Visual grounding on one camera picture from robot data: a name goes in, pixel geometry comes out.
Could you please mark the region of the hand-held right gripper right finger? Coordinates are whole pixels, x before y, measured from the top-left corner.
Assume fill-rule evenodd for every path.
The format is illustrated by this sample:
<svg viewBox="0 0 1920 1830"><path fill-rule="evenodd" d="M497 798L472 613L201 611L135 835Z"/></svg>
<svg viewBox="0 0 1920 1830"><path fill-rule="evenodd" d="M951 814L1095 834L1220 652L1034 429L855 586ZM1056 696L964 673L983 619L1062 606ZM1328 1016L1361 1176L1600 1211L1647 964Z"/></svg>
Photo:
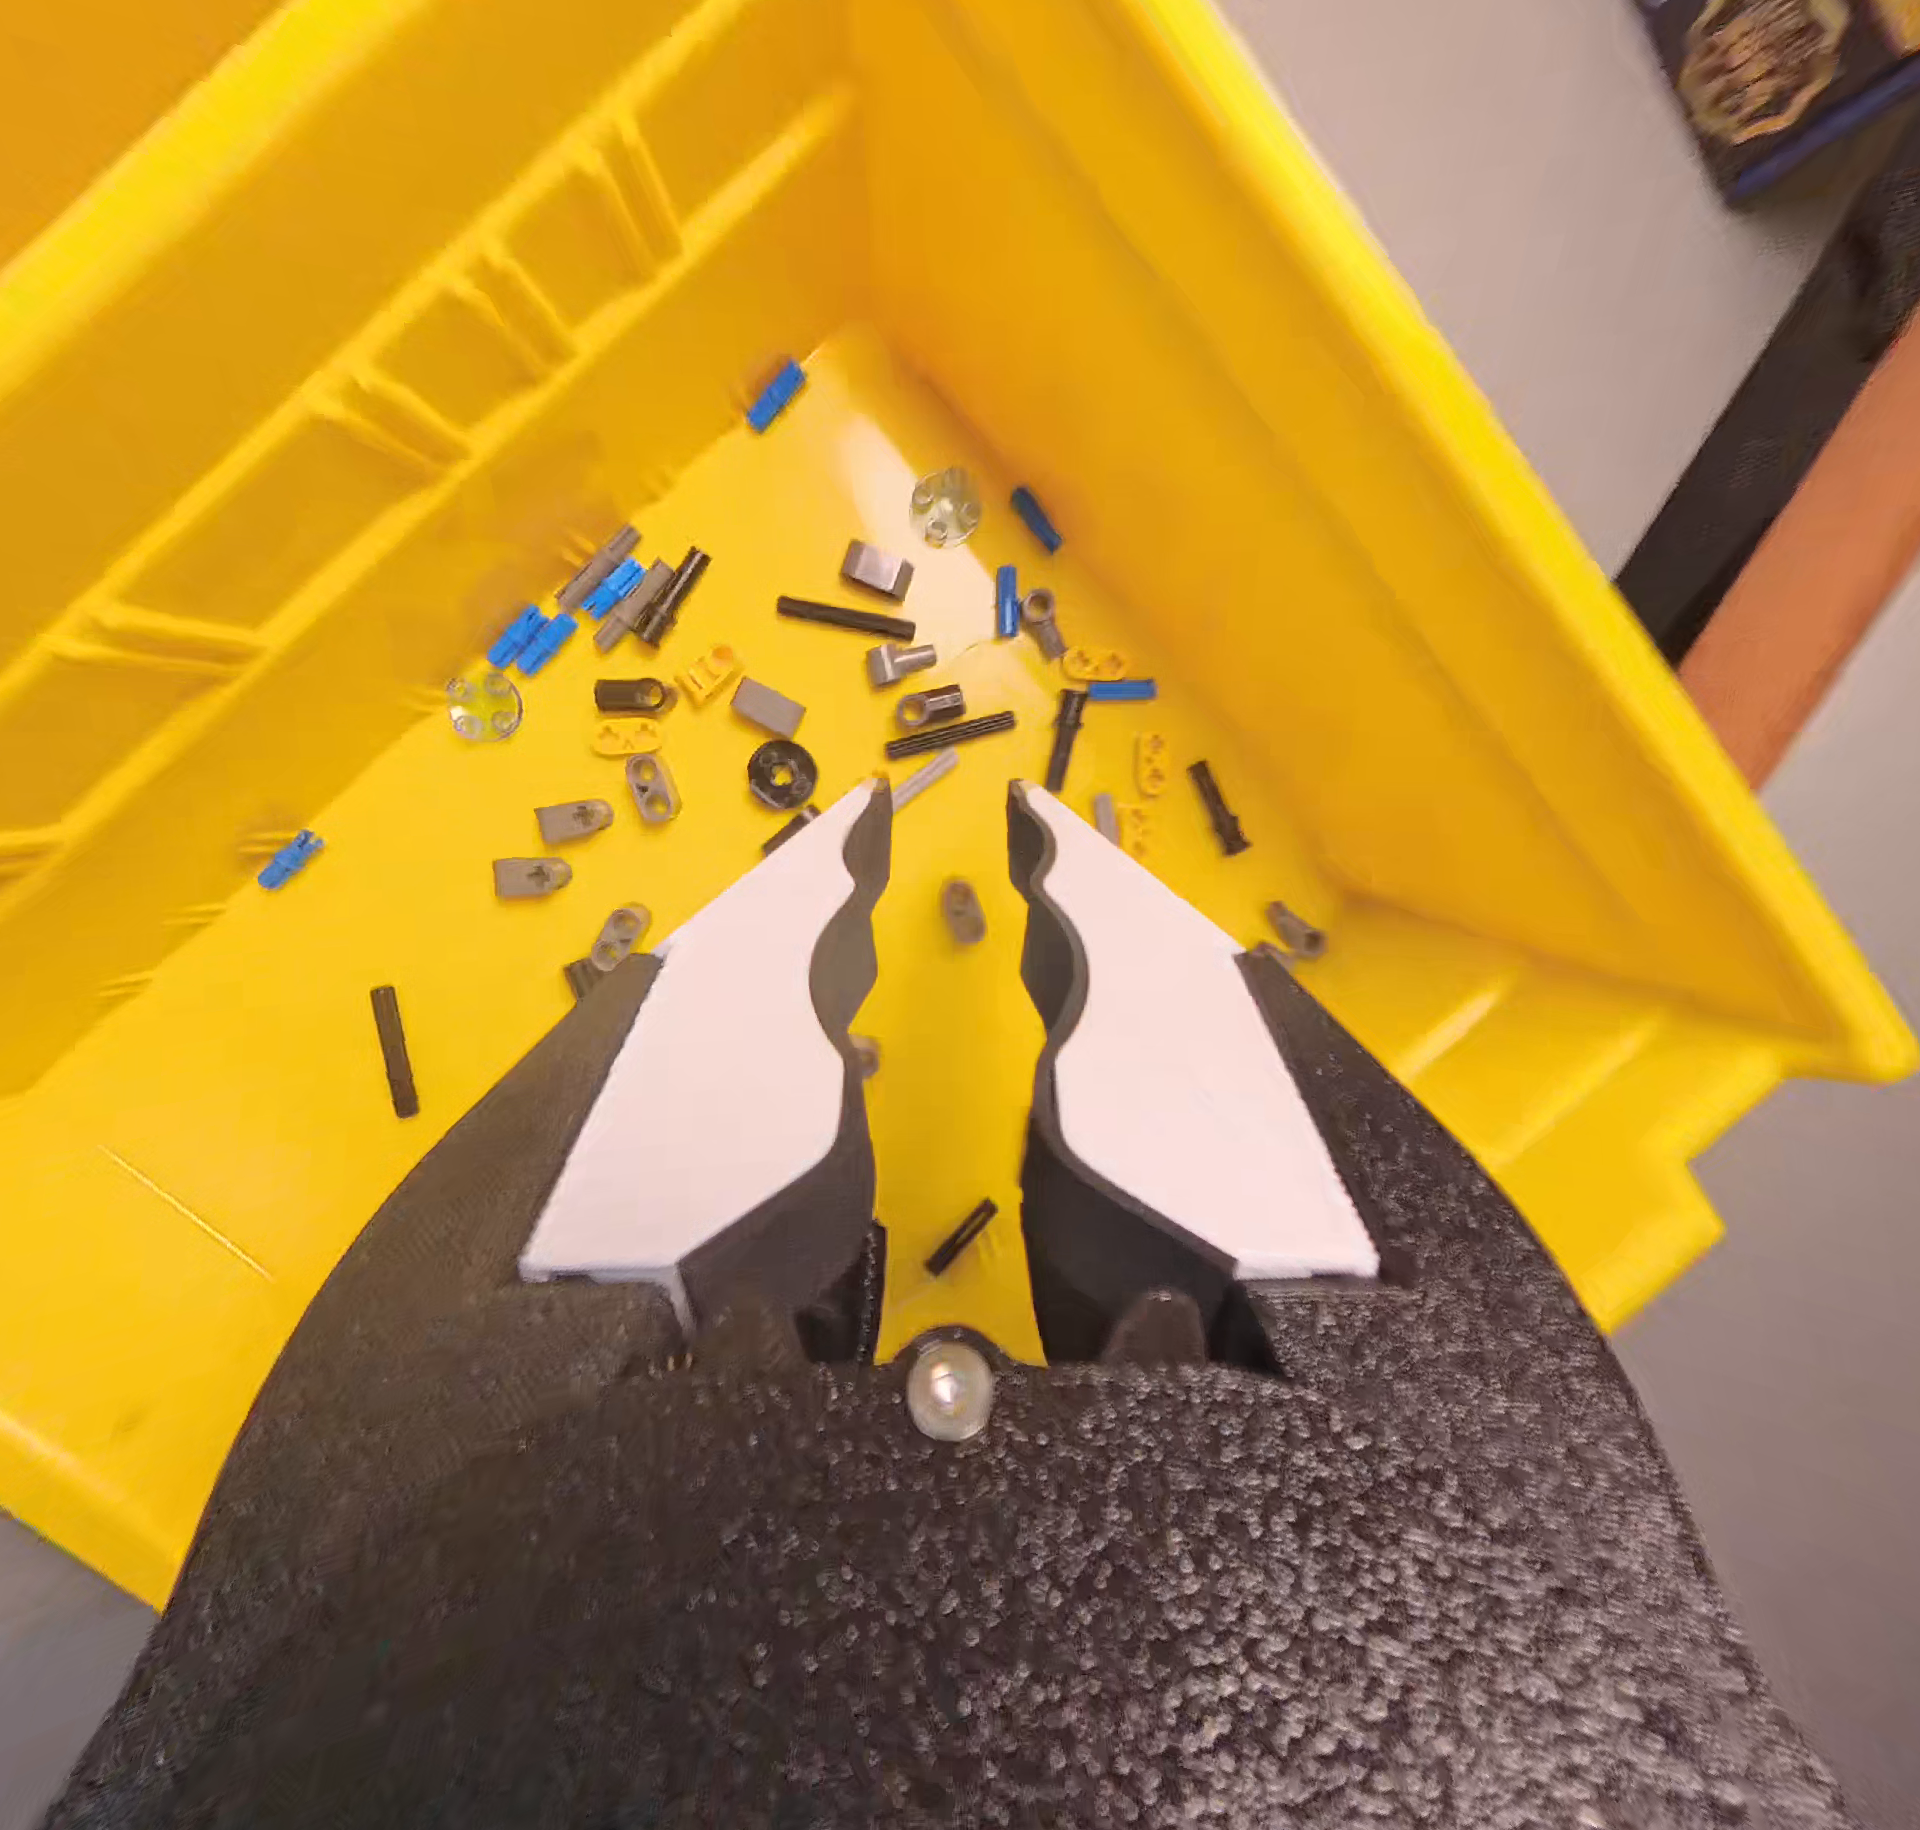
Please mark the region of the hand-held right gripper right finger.
<svg viewBox="0 0 1920 1830"><path fill-rule="evenodd" d="M1376 1282L1237 938L1039 783L1010 782L1005 834L1042 1161L1232 1284Z"/></svg>

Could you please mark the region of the assorted small toy brick parts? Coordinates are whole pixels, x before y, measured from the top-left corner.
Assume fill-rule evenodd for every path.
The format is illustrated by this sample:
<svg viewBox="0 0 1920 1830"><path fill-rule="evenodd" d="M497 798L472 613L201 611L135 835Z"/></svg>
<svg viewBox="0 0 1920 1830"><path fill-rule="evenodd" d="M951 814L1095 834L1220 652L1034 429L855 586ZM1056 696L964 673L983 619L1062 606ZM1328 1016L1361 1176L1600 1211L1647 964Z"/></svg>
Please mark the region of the assorted small toy brick parts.
<svg viewBox="0 0 1920 1830"><path fill-rule="evenodd" d="M640 604L653 599L665 591L673 573L672 565L656 565L647 572L645 559L637 555L640 531L625 524L612 546L596 550L574 581L558 594L558 611L544 613L538 604L522 611L509 627L488 646L486 655L460 674L449 685L449 705L452 723L460 734L473 742L494 742L513 734L524 716L524 703L516 693L520 681L532 681L547 667L569 639L573 639L583 616L599 624L602 631L614 637L618 627L630 627L637 622ZM1011 624L1016 631L1032 629L1053 637L1045 604L1051 601L1038 591L1020 594L1020 582L1010 570L996 577L1000 601L1011 599ZM839 622L855 626L848 604L779 604L783 616L806 616L820 624ZM935 664L935 655L927 648L910 660L906 644L901 641L884 642L875 655L878 674L888 664L901 660L901 674L914 669ZM1084 713L1086 703L1153 703L1157 693L1155 681L1143 674L1130 674L1130 660L1113 652L1093 646L1068 646L1063 655L1063 681L1070 685L1066 705L1073 712L1068 721L1076 721ZM640 729L644 718L659 721L675 700L689 707L694 699L712 700L722 685L733 688L733 707L748 723L768 736L748 767L754 798L772 809L797 809L799 814L780 835L791 835L797 827L813 821L809 798L820 782L820 764L805 753L805 745L795 742L802 709L785 696L776 703L779 691L769 691L745 674L741 661L728 648L716 646L708 658L690 661L685 674L673 684L659 679L632 681L612 679L599 685L602 709L600 718L614 718L614 736L629 744L621 752L630 764L630 783L637 787L637 809L647 822L665 822L677 814L679 804L675 790L667 782L667 764L659 757L660 736L645 734ZM906 750L928 757L916 783L927 787L953 764L953 750L964 742L986 734L1001 734L1015 727L1015 713L980 713L970 716L959 684L932 684L921 691L910 691L905 709L899 712L905 747L890 750L891 757L905 757ZM1168 747L1159 734L1143 734L1138 742L1138 760L1135 764L1140 797L1162 793L1171 777ZM1123 809L1114 814L1114 798L1109 793L1095 797L1095 827L1101 835L1132 850L1136 817L1144 822L1144 809ZM612 805L600 798L566 804L554 818L552 835L547 817L540 818L540 834L550 840L571 840L589 834L596 825L612 822ZM323 850L323 840L301 828L286 840L258 871L261 888L282 888L297 879L306 862ZM558 891L566 883L563 863L555 859L514 859L502 870L502 896L542 896ZM1275 1167L1281 1173L1259 1167L1248 1173L1241 1167L1241 1152L1229 1157L1220 1150L1218 1165L1208 1165L1206 1178L1197 1185L1214 1196L1218 1188L1227 1201L1206 1204L1206 1216L1214 1230L1204 1233L1218 1239L1218 1230L1229 1230L1235 1242L1240 1270L1251 1282L1263 1276L1297 1276L1311 1273L1334 1273L1339 1267L1353 1267L1351 1257L1361 1261L1363 1273L1371 1273L1371 1245L1351 1246L1354 1239L1349 1233L1349 1216L1356 1214L1338 1188L1334 1164L1327 1158L1320 1140L1306 1134L1306 1110L1294 1114L1289 1108L1281 1117L1283 1150L1289 1161Z"/></svg>

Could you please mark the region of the blue toy set box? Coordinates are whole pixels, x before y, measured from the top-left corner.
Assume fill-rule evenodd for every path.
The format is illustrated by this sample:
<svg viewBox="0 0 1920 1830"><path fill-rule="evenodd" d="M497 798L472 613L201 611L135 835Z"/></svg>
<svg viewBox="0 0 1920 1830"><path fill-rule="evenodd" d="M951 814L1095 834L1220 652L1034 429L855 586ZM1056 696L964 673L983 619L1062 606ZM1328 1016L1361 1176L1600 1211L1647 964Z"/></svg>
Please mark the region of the blue toy set box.
<svg viewBox="0 0 1920 1830"><path fill-rule="evenodd" d="M1721 199L1916 101L1918 0L1635 0Z"/></svg>

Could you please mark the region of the grey desk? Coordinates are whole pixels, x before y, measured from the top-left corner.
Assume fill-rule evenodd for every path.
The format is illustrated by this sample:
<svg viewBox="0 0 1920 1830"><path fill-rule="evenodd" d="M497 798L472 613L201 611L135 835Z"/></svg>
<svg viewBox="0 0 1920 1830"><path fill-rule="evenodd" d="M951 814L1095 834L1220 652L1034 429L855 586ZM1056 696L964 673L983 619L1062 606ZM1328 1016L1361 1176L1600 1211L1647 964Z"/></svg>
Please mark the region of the grey desk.
<svg viewBox="0 0 1920 1830"><path fill-rule="evenodd" d="M1215 0L1602 567L1846 193L1733 217L1627 0ZM1916 1825L1916 1079L1796 1082L1706 1158L1729 1233L1619 1335L1740 1623L1870 1825Z"/></svg>

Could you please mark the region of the yellow plastic parts bin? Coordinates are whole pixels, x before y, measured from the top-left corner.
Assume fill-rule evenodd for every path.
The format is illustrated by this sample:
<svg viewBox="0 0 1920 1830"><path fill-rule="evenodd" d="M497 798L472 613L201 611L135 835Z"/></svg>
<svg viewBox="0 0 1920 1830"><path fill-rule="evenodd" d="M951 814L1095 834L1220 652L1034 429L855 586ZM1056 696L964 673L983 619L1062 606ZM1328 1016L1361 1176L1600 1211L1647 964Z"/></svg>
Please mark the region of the yellow plastic parts bin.
<svg viewBox="0 0 1920 1830"><path fill-rule="evenodd" d="M1613 1329L1694 1158L1915 1038L1206 0L283 0L4 258L4 1513L165 1602L323 1276L574 1000L891 703L863 540L1008 731L902 812L863 1023L884 1345L1016 1185L1066 798L1307 983Z"/></svg>

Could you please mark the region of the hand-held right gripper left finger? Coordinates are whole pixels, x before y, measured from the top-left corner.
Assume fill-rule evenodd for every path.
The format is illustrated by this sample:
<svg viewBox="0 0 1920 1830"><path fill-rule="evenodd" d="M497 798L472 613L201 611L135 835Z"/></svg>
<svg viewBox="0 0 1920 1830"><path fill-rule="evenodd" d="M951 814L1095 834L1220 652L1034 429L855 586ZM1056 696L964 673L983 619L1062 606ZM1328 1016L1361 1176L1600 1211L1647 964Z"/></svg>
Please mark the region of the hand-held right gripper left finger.
<svg viewBox="0 0 1920 1830"><path fill-rule="evenodd" d="M853 1020L895 790L866 777L645 958L524 1279L841 1279L876 1213Z"/></svg>

